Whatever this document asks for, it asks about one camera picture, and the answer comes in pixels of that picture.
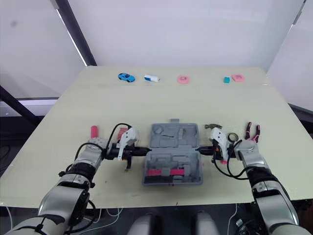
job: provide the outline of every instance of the pink ring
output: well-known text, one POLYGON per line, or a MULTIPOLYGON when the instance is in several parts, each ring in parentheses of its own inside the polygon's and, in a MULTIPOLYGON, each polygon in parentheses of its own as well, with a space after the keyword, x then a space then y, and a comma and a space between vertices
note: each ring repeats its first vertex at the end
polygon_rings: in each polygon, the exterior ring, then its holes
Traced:
POLYGON ((189 77, 185 76, 185 75, 181 75, 181 76, 178 76, 178 80, 177 81, 179 83, 182 83, 182 84, 187 84, 188 81, 189 81, 189 77))

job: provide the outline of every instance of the pink block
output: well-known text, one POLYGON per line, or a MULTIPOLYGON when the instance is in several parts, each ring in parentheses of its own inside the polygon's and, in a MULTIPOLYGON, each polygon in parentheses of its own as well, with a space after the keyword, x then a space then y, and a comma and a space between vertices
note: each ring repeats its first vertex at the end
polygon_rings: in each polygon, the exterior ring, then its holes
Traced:
POLYGON ((98 137, 98 127, 92 126, 90 129, 90 138, 97 138, 98 137))
POLYGON ((231 76, 231 78, 235 81, 235 82, 243 82, 245 80, 245 77, 241 74, 233 74, 231 76))
POLYGON ((117 133, 117 140, 120 141, 122 135, 124 134, 124 132, 126 132, 128 129, 126 127, 121 127, 119 129, 119 132, 117 133))

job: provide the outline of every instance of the black tool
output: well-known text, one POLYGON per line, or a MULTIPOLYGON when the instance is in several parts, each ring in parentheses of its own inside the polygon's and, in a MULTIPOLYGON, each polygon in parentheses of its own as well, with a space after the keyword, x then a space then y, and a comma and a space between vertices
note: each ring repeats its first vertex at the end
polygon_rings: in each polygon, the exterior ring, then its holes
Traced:
POLYGON ((215 127, 217 127, 217 128, 219 128, 219 129, 221 129, 222 128, 222 126, 221 125, 218 125, 218 124, 206 124, 206 125, 204 125, 204 128, 205 129, 213 129, 213 128, 215 128, 215 127))
POLYGON ((246 136, 245 136, 245 140, 252 140, 254 142, 258 142, 259 141, 259 137, 260 137, 260 125, 256 125, 256 133, 255 136, 252 138, 251 134, 250 134, 250 127, 252 125, 252 122, 248 122, 248 125, 246 126, 246 136))

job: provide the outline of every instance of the white wall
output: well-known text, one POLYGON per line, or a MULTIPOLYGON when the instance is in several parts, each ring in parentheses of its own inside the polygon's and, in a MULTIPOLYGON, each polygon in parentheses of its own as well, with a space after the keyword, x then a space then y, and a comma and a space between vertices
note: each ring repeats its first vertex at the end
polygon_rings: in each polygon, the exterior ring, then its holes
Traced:
POLYGON ((83 69, 49 0, 0 0, 0 83, 16 98, 55 97, 83 69))
POLYGON ((269 71, 286 101, 313 111, 313 1, 308 0, 269 71))
POLYGON ((70 0, 98 65, 268 70, 303 0, 70 0))

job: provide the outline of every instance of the pink foam insert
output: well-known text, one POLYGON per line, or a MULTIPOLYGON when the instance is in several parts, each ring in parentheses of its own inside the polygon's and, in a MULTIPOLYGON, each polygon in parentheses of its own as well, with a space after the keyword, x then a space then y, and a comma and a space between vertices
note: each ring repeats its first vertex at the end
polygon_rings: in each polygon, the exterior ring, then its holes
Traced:
POLYGON ((231 76, 231 78, 235 81, 235 82, 243 82, 245 80, 245 77, 241 74, 233 74, 231 76))
MULTIPOLYGON (((162 171, 161 170, 147 170, 146 176, 161 176, 162 171)), ((172 169, 170 171, 170 175, 184 175, 185 170, 184 169, 172 169)))

